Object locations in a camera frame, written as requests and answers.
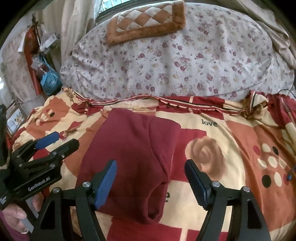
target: blanket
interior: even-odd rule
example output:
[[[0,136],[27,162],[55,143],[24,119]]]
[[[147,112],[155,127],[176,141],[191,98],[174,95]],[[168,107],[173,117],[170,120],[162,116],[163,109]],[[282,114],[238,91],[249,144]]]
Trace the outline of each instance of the blanket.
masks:
[[[133,95],[218,96],[238,101],[252,89],[290,89],[294,69],[249,16],[185,3],[173,34],[108,46],[107,20],[87,33],[60,70],[64,86],[99,101]]]
[[[113,240],[194,241],[206,212],[195,200],[184,174],[184,163],[193,159],[212,180],[225,187],[249,186],[264,214],[273,241],[295,234],[296,176],[287,181],[295,164],[296,102],[280,94],[251,91],[241,102],[217,97],[136,96],[125,101],[99,103],[71,89],[50,97],[33,110],[17,133],[14,148],[53,131],[60,139],[41,151],[46,155],[72,138],[83,145],[65,159],[63,178],[51,186],[74,188],[82,158],[96,131],[114,108],[173,120],[181,125],[172,159],[163,216],[159,223],[143,225],[96,213],[106,238]],[[73,224],[79,232],[75,210]],[[231,218],[226,210],[220,240],[225,240]]]

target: maroon fabric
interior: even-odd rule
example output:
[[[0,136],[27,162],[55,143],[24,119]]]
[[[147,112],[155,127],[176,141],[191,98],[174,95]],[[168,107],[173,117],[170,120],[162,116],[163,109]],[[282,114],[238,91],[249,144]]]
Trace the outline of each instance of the maroon fabric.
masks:
[[[15,241],[29,241],[29,235],[28,234],[21,234],[18,231],[14,230],[11,228],[5,221],[4,215],[2,211],[0,211],[0,219],[3,222],[6,230],[9,232],[10,236],[13,238]]]
[[[99,211],[142,224],[159,222],[180,129],[172,120],[111,110],[83,157],[76,185],[90,181],[114,159],[117,175]]]

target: human hand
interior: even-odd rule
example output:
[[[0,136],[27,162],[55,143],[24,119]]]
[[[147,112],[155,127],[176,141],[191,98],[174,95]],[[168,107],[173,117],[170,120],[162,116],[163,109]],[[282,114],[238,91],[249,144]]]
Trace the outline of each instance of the human hand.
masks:
[[[33,197],[33,207],[37,212],[40,212],[43,204],[44,196],[42,193],[38,193]],[[27,232],[26,227],[22,223],[20,219],[24,219],[27,217],[27,214],[23,209],[21,209],[16,204],[9,204],[3,210],[4,218],[7,224],[15,229],[16,231],[23,233]]]

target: pillow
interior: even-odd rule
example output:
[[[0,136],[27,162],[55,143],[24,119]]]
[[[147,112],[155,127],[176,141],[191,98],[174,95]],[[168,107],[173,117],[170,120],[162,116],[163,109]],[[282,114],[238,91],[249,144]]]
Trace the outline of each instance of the pillow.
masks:
[[[108,24],[108,45],[175,33],[185,27],[184,1],[141,6],[114,15]]]

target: floral pattern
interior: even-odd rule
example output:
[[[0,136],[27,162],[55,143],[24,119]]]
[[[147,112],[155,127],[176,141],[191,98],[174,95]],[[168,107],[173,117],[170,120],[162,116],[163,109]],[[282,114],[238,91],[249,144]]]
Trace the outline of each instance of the floral pattern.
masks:
[[[212,181],[218,181],[225,174],[225,158],[215,139],[208,136],[194,139],[187,145],[185,152],[186,157],[192,159],[199,170],[208,174]]]
[[[22,29],[19,34],[12,38],[4,47],[2,53],[3,71],[6,74],[7,84],[20,103],[25,103],[36,98],[26,58],[17,51],[24,31],[26,30]]]
[[[291,88],[294,70],[247,15],[186,3],[186,27],[157,38],[107,45],[108,21],[75,46],[60,70],[63,84],[96,100],[218,96],[237,101],[249,90]]]

